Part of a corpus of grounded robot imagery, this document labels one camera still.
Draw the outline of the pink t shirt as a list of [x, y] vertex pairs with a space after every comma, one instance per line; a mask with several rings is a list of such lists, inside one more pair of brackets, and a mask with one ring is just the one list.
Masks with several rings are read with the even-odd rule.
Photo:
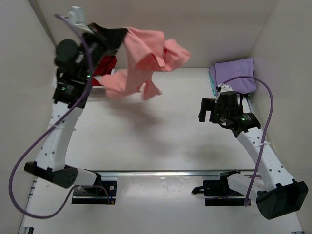
[[162, 31], [141, 30], [132, 27], [123, 44], [127, 55], [127, 69], [112, 75], [103, 75], [99, 80], [111, 99], [121, 99], [139, 93], [144, 86], [142, 99], [161, 95], [152, 81], [153, 72], [170, 72], [182, 67], [191, 53], [175, 39], [166, 39]]

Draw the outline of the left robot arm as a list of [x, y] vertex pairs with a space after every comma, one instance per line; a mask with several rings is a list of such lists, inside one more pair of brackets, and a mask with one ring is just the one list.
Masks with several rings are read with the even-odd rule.
[[52, 116], [45, 142], [37, 157], [24, 170], [63, 188], [73, 185], [99, 190], [100, 174], [65, 163], [67, 148], [76, 122], [92, 89], [92, 75], [106, 55], [115, 55], [128, 32], [126, 28], [107, 29], [88, 25], [82, 42], [61, 41], [55, 50], [57, 87], [53, 95]]

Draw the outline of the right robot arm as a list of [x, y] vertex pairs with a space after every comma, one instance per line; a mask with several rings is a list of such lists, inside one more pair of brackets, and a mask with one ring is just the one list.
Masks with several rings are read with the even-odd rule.
[[296, 181], [279, 161], [265, 140], [256, 116], [244, 112], [242, 95], [226, 91], [218, 98], [203, 98], [198, 115], [200, 122], [205, 122], [207, 112], [211, 123], [232, 131], [255, 163], [251, 177], [238, 170], [221, 173], [219, 187], [223, 194], [242, 194], [247, 204], [256, 203], [268, 220], [299, 211], [309, 191], [308, 186], [303, 181]]

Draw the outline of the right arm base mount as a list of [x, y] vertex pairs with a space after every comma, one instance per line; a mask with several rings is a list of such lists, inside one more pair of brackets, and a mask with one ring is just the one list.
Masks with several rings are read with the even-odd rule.
[[219, 180], [204, 180], [203, 185], [193, 188], [191, 194], [204, 194], [205, 206], [244, 206], [245, 196], [231, 190], [228, 185], [228, 177], [239, 174], [239, 170], [222, 172]]

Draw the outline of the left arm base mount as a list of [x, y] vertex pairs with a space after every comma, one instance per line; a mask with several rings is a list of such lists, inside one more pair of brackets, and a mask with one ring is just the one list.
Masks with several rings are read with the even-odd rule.
[[107, 194], [102, 188], [74, 188], [72, 193], [72, 204], [93, 204], [93, 205], [115, 205], [117, 194], [117, 176], [102, 176], [101, 186], [107, 191]]

